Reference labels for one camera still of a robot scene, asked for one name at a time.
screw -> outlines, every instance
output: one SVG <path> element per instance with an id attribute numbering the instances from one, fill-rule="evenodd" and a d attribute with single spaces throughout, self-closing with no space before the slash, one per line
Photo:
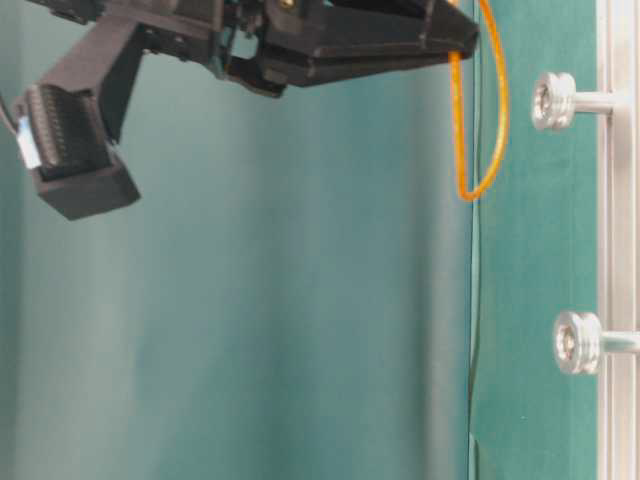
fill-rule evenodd
<path id="1" fill-rule="evenodd" d="M 544 73 L 533 91 L 531 119 L 538 130 L 562 130 L 576 113 L 610 115 L 616 101 L 611 93 L 577 92 L 576 81 L 568 73 Z"/>
<path id="2" fill-rule="evenodd" d="M 563 312 L 553 329 L 553 347 L 560 370 L 593 375 L 604 355 L 640 353 L 640 333 L 603 332 L 595 314 Z"/>
<path id="3" fill-rule="evenodd" d="M 280 0 L 280 6 L 285 10 L 291 10 L 296 6 L 296 0 Z"/>

orange wire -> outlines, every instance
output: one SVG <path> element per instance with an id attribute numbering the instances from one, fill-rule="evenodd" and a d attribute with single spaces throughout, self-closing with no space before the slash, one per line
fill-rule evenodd
<path id="1" fill-rule="evenodd" d="M 449 0 L 452 4 L 458 5 L 458 0 Z M 493 152 L 491 165 L 480 184 L 472 191 L 467 190 L 466 152 L 464 134 L 464 105 L 462 98 L 462 75 L 460 72 L 460 52 L 451 52 L 449 62 L 451 63 L 451 100 L 453 102 L 453 135 L 456 156 L 456 171 L 458 172 L 458 195 L 467 202 L 473 202 L 482 197 L 491 188 L 496 179 L 502 159 L 504 158 L 507 142 L 509 139 L 509 80 L 507 78 L 507 64 L 500 33 L 496 25 L 489 0 L 478 0 L 489 31 L 491 47 L 496 59 L 496 71 L 498 73 L 498 88 L 500 92 L 500 113 L 498 123 L 498 133 L 496 137 L 496 147 Z"/>

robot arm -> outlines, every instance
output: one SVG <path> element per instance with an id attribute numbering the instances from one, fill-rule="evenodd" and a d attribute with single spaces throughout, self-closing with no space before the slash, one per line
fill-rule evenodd
<path id="1" fill-rule="evenodd" d="M 70 220 L 139 198 L 114 145 L 145 52 L 200 63 L 220 79 L 280 97 L 307 87 L 473 54 L 475 23 L 447 0 L 30 0 L 95 22 L 15 105 L 38 194 Z M 236 33 L 258 39 L 233 55 Z"/>

